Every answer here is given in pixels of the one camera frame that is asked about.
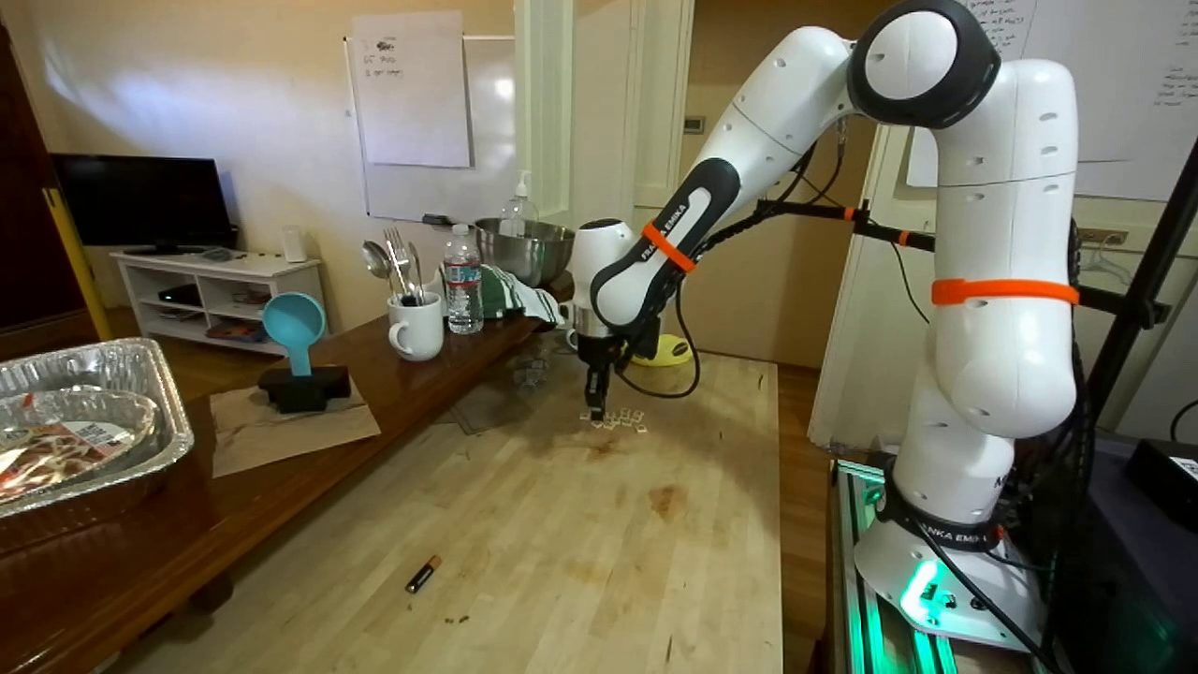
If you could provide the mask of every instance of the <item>television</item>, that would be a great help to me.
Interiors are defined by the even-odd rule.
[[[77,233],[90,248],[183,253],[235,248],[219,162],[53,154]]]

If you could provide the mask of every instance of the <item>foil tray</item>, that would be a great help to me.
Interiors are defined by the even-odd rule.
[[[149,480],[194,444],[175,378],[149,337],[97,339],[0,364],[0,440],[24,424],[94,424],[119,433],[119,454],[64,484],[0,500],[0,521],[82,495]]]

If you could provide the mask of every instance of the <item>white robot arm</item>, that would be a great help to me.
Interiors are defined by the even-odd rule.
[[[1035,575],[991,559],[991,508],[1015,438],[1076,409],[1066,227],[1079,166],[1076,81],[1060,64],[1001,61],[954,0],[900,0],[858,43],[803,26],[774,43],[717,123],[657,222],[578,233],[575,330],[588,405],[603,414],[617,368],[696,265],[732,209],[762,199],[852,113],[931,128],[940,144],[929,354],[889,508],[858,544],[858,574],[915,626],[1001,647],[1041,631]],[[915,566],[945,559],[954,606],[901,606]]]

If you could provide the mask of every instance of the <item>white wall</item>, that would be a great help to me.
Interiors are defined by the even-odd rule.
[[[470,33],[515,31],[495,0],[0,0],[48,148],[219,157],[251,249],[315,243],[335,330],[387,293],[361,265],[382,222],[365,213],[340,37],[351,13],[441,8]],[[114,304],[118,273],[90,257]]]

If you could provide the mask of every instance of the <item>green light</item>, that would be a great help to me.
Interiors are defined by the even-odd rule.
[[[946,637],[940,637],[938,641],[938,655],[940,655],[940,674],[959,674],[959,660],[953,655],[953,641]]]
[[[915,616],[918,626],[940,626],[940,615],[945,615],[945,601],[946,601],[946,594],[938,582],[940,569],[945,566],[938,559],[924,559],[915,569],[915,575],[911,575],[911,582],[905,582],[905,591],[900,599],[901,615]]]
[[[889,637],[884,637],[884,616],[877,615],[882,599],[869,601],[867,609],[867,641],[869,641],[869,664],[882,666],[882,671],[892,671],[892,655],[889,655]]]
[[[938,650],[931,650],[929,631],[911,629],[911,641],[915,641],[915,660],[923,664],[923,671],[938,671]]]

